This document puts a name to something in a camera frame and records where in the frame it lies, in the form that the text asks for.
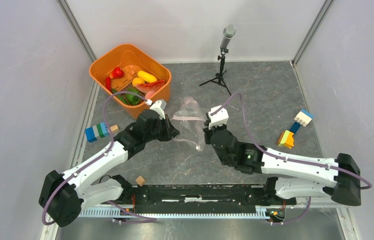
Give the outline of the clear pink-dotted zip bag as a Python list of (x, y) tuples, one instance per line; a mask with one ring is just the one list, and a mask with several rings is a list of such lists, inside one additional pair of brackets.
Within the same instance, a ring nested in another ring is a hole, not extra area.
[(191, 96), (185, 97), (180, 109), (173, 114), (171, 119), (180, 132), (174, 140), (187, 143), (196, 151), (201, 152), (205, 146), (203, 132), (205, 117), (198, 102)]

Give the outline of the yellow toy corn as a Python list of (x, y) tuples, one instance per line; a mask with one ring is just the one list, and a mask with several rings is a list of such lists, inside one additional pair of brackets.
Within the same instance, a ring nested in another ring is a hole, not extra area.
[(138, 77), (142, 78), (146, 83), (154, 83), (157, 81), (157, 78), (154, 75), (143, 70), (140, 70), (137, 73), (137, 75)]

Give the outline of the red toy strawberry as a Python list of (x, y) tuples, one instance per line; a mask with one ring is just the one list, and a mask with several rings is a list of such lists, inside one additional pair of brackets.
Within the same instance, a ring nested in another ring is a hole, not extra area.
[(122, 70), (121, 67), (116, 67), (114, 68), (109, 76), (111, 79), (120, 79), (124, 77), (124, 71)]

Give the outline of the red toy chili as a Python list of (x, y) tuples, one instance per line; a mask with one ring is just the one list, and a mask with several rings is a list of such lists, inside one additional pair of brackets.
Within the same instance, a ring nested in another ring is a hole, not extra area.
[(105, 87), (108, 91), (111, 91), (111, 78), (109, 76), (105, 79)]

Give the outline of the orange plastic basket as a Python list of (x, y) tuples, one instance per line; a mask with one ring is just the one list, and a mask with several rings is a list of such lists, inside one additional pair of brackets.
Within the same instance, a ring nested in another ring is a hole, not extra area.
[(111, 95), (112, 92), (106, 88), (106, 78), (111, 75), (116, 67), (123, 70), (124, 76), (111, 81), (112, 89), (119, 92), (131, 88), (131, 82), (136, 77), (137, 72), (145, 71), (154, 75), (158, 80), (165, 81), (165, 84), (156, 91), (151, 99), (153, 101), (165, 100), (169, 102), (172, 78), (170, 70), (138, 47), (128, 43), (121, 44), (99, 57), (90, 66), (90, 76), (108, 95)]

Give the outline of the pink toy peach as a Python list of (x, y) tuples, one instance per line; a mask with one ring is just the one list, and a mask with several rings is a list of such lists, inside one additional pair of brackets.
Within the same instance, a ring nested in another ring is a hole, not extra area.
[(145, 98), (147, 99), (147, 100), (150, 100), (151, 98), (152, 98), (152, 96), (155, 94), (155, 91), (149, 91), (149, 92), (147, 92), (146, 94), (145, 94)]

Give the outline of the yellow toy lemon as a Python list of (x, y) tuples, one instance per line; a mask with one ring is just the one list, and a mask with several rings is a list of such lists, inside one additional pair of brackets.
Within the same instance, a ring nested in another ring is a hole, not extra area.
[(141, 77), (136, 77), (132, 80), (132, 85), (134, 87), (142, 86), (145, 83), (146, 83), (145, 80)]

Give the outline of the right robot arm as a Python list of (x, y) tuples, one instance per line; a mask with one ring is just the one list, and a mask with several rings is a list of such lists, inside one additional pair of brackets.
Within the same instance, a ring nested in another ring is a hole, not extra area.
[(360, 206), (360, 168), (353, 157), (306, 157), (279, 152), (263, 145), (241, 142), (226, 126), (205, 127), (205, 144), (211, 145), (221, 164), (244, 174), (272, 174), (263, 191), (266, 202), (322, 197), (345, 206)]

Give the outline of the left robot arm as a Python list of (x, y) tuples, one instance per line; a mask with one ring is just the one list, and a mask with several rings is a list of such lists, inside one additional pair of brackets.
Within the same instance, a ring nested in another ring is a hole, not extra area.
[(147, 109), (137, 120), (111, 138), (104, 149), (80, 165), (58, 173), (49, 172), (44, 179), (38, 203), (43, 208), (42, 221), (48, 226), (65, 227), (84, 209), (107, 201), (125, 204), (132, 190), (111, 178), (94, 182), (111, 168), (124, 163), (144, 150), (148, 142), (168, 142), (180, 134), (166, 114)]

